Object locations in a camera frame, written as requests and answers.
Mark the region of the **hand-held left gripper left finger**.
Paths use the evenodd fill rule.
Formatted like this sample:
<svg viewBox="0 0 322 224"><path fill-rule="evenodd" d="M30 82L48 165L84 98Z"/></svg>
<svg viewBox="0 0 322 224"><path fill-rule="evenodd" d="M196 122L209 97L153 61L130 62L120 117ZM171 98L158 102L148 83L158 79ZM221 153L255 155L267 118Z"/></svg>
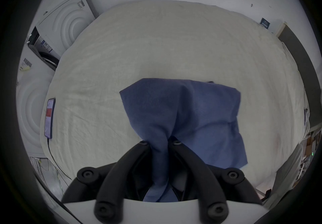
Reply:
<svg viewBox="0 0 322 224"><path fill-rule="evenodd" d="M93 211L101 223L120 223L123 220L127 179L150 153L148 142L140 141L116 163L97 168L81 168L64 194L62 203L95 199Z"/></svg>

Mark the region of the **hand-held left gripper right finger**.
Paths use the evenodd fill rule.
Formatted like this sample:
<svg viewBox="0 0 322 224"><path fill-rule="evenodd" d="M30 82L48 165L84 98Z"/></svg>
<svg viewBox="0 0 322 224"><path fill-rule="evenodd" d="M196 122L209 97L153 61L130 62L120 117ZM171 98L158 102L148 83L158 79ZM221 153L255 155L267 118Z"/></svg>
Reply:
<svg viewBox="0 0 322 224"><path fill-rule="evenodd" d="M187 201L191 197L190 192L195 193L201 223L223 223L229 215L227 199L263 206L257 192L240 169L208 165L179 140L169 140L168 151L170 159L177 161L169 166L170 184L179 201ZM178 164L187 172L183 191L179 193L173 183L175 166L178 167Z"/></svg>

